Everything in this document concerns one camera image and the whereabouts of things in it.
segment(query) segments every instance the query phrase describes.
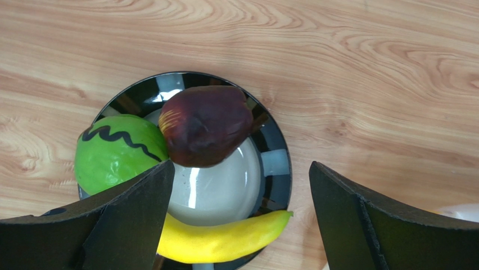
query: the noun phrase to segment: green fruit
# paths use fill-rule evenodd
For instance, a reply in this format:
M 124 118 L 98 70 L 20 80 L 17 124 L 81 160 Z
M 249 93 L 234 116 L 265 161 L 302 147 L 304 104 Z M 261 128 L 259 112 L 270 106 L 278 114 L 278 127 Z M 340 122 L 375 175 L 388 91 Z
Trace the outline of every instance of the green fruit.
M 78 138 L 75 177 L 94 195 L 168 159 L 165 138 L 151 122 L 135 115 L 105 117 Z

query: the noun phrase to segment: plate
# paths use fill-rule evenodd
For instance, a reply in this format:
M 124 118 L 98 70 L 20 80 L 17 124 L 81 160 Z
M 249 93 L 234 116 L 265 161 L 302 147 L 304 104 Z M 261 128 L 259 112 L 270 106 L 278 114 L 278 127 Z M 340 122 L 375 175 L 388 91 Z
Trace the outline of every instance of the plate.
M 161 108 L 169 98 L 191 87 L 214 85 L 235 86 L 241 89 L 247 97 L 247 104 L 252 110 L 254 119 L 261 121 L 262 125 L 249 136 L 232 156 L 228 157 L 223 163 L 215 166 L 217 167 L 217 172 L 224 173 L 227 169 L 232 170 L 232 175 L 235 176 L 232 182 L 235 184 L 221 187 L 219 180 L 212 179 L 213 185 L 209 183 L 195 186 L 194 182 L 189 183 L 188 181 L 192 175 L 191 168 L 183 173 L 183 176 L 185 176 L 184 181 L 177 181 L 177 174 L 175 174 L 169 213 L 185 223 L 198 222 L 198 220 L 194 218 L 185 220 L 185 218 L 191 217 L 191 214 L 194 213 L 190 210 L 195 207 L 199 209 L 198 206 L 189 209 L 189 207 L 192 206 L 191 196 L 193 189 L 195 189 L 195 194 L 199 194 L 199 197 L 201 197 L 202 194 L 199 190 L 211 190 L 212 186 L 219 189 L 214 190 L 214 194 L 224 194 L 225 192 L 231 192 L 231 190 L 238 190 L 237 183 L 243 181 L 243 179 L 245 181 L 245 188 L 241 188 L 240 192 L 234 192 L 236 197 L 231 200 L 234 207 L 239 207 L 234 211 L 239 214 L 230 215 L 228 220 L 253 217 L 276 210 L 287 209 L 291 197 L 292 171 L 286 140 L 268 110 L 254 96 L 248 93 L 248 91 L 232 82 L 218 76 L 194 71 L 175 71 L 154 75 L 138 81 L 121 91 L 103 107 L 93 122 L 95 123 L 107 116 L 133 114 L 157 124 Z M 177 172 L 188 169 L 177 165 L 175 166 Z M 198 183 L 205 181 L 211 176 L 211 173 L 207 173 L 207 171 L 203 169 L 201 170 L 200 174 L 204 172 L 203 179 L 198 176 Z M 243 172 L 246 172 L 247 175 L 249 173 L 249 175 L 239 177 L 238 175 Z M 86 194 L 81 187 L 78 187 L 78 190 L 80 199 L 88 197 L 88 194 Z M 247 197 L 246 203 L 238 204 L 242 196 Z M 211 207 L 213 204 L 218 204 L 214 199 L 221 200 L 215 197 L 210 198 L 210 196 L 204 196 L 203 199 L 195 199 L 201 203 L 203 211 L 207 211 L 208 207 Z M 210 211 L 209 213 L 211 214 L 212 220 L 219 223 L 224 222 L 224 220 L 221 220 L 222 217 L 228 216 L 228 212 Z M 183 264 L 157 255 L 153 268 L 161 270 L 236 270 L 247 264 L 261 251 L 262 250 L 259 250 L 231 262 L 215 263 L 212 265 Z

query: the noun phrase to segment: banana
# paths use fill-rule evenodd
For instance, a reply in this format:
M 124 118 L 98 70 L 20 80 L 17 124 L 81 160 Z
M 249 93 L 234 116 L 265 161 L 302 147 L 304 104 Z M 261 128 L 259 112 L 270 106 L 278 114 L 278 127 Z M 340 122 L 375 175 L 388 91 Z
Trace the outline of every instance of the banana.
M 279 210 L 217 226 L 190 226 L 166 215 L 157 253 L 181 263 L 222 263 L 258 251 L 286 227 L 291 211 Z

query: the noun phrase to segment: table surface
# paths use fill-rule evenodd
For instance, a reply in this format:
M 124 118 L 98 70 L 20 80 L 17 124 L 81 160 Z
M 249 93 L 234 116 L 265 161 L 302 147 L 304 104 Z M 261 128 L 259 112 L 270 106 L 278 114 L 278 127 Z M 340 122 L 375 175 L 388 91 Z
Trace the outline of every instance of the table surface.
M 476 0 L 0 0 L 0 218 L 78 200 L 78 135 L 128 85 L 215 74 L 273 114 L 291 219 L 245 270 L 321 269 L 320 161 L 422 208 L 479 203 Z

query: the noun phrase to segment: red pear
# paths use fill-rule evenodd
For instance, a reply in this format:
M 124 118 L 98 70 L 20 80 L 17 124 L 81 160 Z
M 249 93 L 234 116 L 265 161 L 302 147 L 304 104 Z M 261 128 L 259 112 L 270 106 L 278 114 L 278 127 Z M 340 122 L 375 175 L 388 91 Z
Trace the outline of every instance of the red pear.
M 171 160 L 184 167 L 221 163 L 250 135 L 253 115 L 237 87 L 188 88 L 170 98 L 158 120 Z

